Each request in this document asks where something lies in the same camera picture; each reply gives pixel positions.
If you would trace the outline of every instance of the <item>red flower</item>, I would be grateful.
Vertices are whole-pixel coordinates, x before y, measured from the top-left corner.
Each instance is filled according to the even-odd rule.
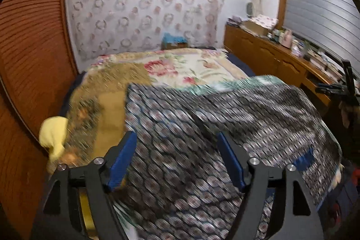
[[[194,79],[194,78],[191,78],[191,77],[189,77],[189,76],[184,77],[184,83],[196,85],[195,79]]]
[[[155,60],[146,63],[146,70],[151,75],[163,76],[163,75],[177,75],[174,65],[169,60]]]

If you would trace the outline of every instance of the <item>wooden wardrobe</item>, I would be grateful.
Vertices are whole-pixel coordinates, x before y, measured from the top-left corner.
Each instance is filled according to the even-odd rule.
[[[0,1],[0,204],[28,239],[46,180],[40,125],[57,115],[77,70],[64,0]]]

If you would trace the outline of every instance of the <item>folded cloth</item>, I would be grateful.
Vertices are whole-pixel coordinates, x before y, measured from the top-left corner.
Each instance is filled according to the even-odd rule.
[[[109,64],[75,89],[70,98],[64,152],[56,160],[49,160],[50,174],[61,163],[70,167],[87,165],[119,143],[124,135],[129,83],[151,84],[143,64]]]
[[[315,205],[341,161],[340,147],[314,106],[285,84],[201,96],[132,84],[126,116],[138,141],[122,200],[138,212],[143,239],[226,238],[243,194],[217,151],[219,131],[268,166],[283,168],[312,147],[315,160],[302,176]],[[257,239],[265,237],[271,207],[268,198]]]
[[[64,152],[68,119],[61,116],[50,117],[41,124],[39,143],[49,149],[50,160],[58,159]]]

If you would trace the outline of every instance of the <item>floral blanket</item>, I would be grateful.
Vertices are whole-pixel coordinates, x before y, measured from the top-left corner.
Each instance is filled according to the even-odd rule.
[[[89,69],[93,75],[111,63],[143,63],[152,84],[183,88],[222,81],[234,81],[248,76],[232,64],[221,50],[181,48],[153,52],[125,52],[100,56]]]

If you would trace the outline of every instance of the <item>yellow object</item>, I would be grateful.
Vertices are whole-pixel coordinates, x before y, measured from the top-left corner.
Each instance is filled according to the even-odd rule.
[[[50,117],[43,121],[39,132],[39,143],[49,149],[49,159],[54,161],[64,152],[68,119],[61,116]]]

